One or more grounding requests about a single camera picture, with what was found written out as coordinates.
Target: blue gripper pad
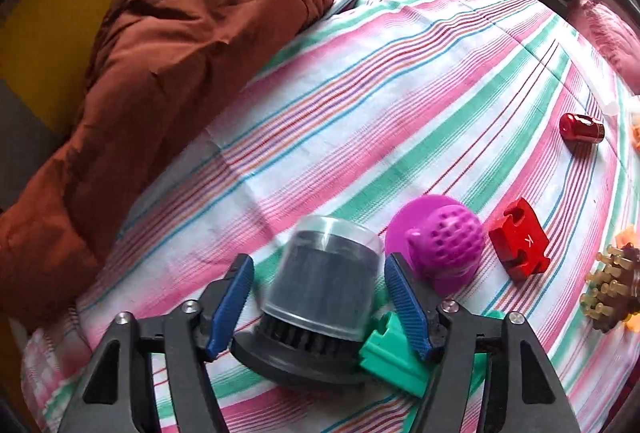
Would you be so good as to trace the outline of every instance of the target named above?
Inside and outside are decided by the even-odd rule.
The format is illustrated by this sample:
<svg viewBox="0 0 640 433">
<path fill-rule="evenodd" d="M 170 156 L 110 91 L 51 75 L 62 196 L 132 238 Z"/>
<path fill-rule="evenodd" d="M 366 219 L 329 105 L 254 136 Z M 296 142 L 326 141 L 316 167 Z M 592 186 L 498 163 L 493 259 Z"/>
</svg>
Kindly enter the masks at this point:
<svg viewBox="0 0 640 433">
<path fill-rule="evenodd" d="M 222 302 L 212 318 L 211 335 L 207 345 L 207 352 L 212 358 L 226 350 L 231 341 L 242 307 L 254 282 L 254 261 L 246 254 L 242 260 L 240 258 L 239 256 L 236 261 L 242 261 L 242 264 L 237 269 L 232 265 L 224 280 L 221 280 L 231 280 L 231 283 L 227 286 Z"/>
<path fill-rule="evenodd" d="M 423 361 L 426 360 L 432 349 L 427 317 L 415 299 L 414 291 L 398 262 L 391 254 L 385 260 L 385 283 L 409 345 Z"/>
</svg>

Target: pillow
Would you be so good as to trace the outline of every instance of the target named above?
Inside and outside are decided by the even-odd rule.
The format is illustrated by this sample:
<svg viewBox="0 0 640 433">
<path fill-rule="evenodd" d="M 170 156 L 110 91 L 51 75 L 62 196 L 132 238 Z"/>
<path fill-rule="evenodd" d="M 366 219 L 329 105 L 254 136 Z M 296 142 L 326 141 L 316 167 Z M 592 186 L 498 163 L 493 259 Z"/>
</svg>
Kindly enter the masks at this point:
<svg viewBox="0 0 640 433">
<path fill-rule="evenodd" d="M 640 94 L 640 39 L 609 7 L 573 0 L 567 21 L 591 43 L 635 94 Z"/>
</svg>

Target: white tube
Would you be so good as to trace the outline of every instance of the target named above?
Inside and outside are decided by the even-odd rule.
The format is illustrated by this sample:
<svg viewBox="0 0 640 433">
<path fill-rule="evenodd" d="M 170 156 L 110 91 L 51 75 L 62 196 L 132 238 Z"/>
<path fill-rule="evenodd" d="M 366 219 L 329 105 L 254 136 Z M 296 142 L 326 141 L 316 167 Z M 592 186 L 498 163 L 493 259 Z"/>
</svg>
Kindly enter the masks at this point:
<svg viewBox="0 0 640 433">
<path fill-rule="evenodd" d="M 556 30 L 556 41 L 578 69 L 584 82 L 587 83 L 602 113 L 606 116 L 615 117 L 620 111 L 618 103 L 616 103 L 616 99 L 611 92 L 602 88 L 601 85 L 604 84 L 602 74 L 594 67 L 591 60 L 584 57 L 584 51 L 580 48 L 578 42 L 562 27 Z"/>
</svg>

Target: magenta silicone object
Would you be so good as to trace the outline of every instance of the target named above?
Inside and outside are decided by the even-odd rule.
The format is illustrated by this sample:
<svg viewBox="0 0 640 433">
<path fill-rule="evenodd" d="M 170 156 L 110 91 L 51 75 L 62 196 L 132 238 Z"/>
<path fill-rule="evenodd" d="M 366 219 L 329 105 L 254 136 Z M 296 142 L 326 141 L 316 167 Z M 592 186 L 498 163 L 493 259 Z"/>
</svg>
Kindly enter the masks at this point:
<svg viewBox="0 0 640 433">
<path fill-rule="evenodd" d="M 401 253 L 441 297 L 471 281 L 483 248 L 478 217 L 443 195 L 424 195 L 406 204 L 391 220 L 385 236 L 385 255 Z"/>
</svg>

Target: bed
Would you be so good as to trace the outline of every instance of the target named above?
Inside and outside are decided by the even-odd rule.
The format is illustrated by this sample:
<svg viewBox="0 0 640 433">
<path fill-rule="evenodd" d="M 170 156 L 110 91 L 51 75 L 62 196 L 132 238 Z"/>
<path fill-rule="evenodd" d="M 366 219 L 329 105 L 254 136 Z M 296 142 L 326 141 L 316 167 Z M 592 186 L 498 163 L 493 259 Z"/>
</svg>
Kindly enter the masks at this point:
<svg viewBox="0 0 640 433">
<path fill-rule="evenodd" d="M 603 119 L 559 34 L 575 39 L 620 107 L 618 118 L 604 118 L 598 146 L 568 146 L 558 133 L 565 112 Z M 246 329 L 300 217 L 341 217 L 384 236 L 404 203 L 440 193 L 484 222 L 517 197 L 532 205 L 550 238 L 550 268 L 516 286 L 489 244 L 455 298 L 478 314 L 526 315 L 582 431 L 599 431 L 640 353 L 640 335 L 593 331 L 578 308 L 596 252 L 638 220 L 630 96 L 588 42 L 536 0 L 335 0 L 140 196 L 94 286 L 31 336 L 22 389 L 36 421 L 57 430 L 117 312 L 166 313 L 244 252 L 256 263 L 238 322 Z M 374 312 L 389 308 L 381 281 Z M 153 362 L 163 431 L 174 433 L 163 356 Z M 228 352 L 208 370 L 233 432 L 401 431 L 415 404 L 383 383 L 314 399 Z M 474 431 L 480 401 L 477 391 L 464 433 Z"/>
</svg>

